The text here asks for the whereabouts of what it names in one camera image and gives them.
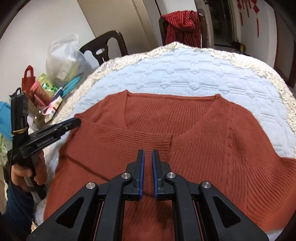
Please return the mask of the person's left forearm dark sleeve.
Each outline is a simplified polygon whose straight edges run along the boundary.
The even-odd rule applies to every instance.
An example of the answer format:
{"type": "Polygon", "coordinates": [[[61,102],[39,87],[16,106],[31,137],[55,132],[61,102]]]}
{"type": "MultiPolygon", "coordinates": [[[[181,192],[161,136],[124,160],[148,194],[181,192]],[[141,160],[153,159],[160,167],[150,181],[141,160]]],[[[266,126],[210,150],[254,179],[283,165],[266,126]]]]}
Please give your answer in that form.
{"type": "Polygon", "coordinates": [[[1,216],[9,230],[19,240],[26,240],[32,232],[34,199],[30,192],[25,192],[13,182],[9,183],[6,211],[1,216]]]}

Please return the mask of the person's left hand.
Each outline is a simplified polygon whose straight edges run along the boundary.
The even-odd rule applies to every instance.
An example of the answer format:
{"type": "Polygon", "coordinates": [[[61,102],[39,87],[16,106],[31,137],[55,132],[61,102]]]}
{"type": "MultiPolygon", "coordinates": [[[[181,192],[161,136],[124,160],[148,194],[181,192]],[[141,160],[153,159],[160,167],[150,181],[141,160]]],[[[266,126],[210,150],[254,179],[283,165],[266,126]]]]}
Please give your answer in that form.
{"type": "MultiPolygon", "coordinates": [[[[44,152],[41,150],[39,152],[39,161],[36,169],[36,176],[34,180],[38,185],[43,185],[48,179],[47,166],[45,163],[44,152]]],[[[29,188],[25,182],[25,177],[30,178],[32,176],[32,170],[27,167],[22,167],[19,164],[15,164],[11,168],[11,180],[12,182],[20,187],[24,192],[29,192],[29,188]]]]}

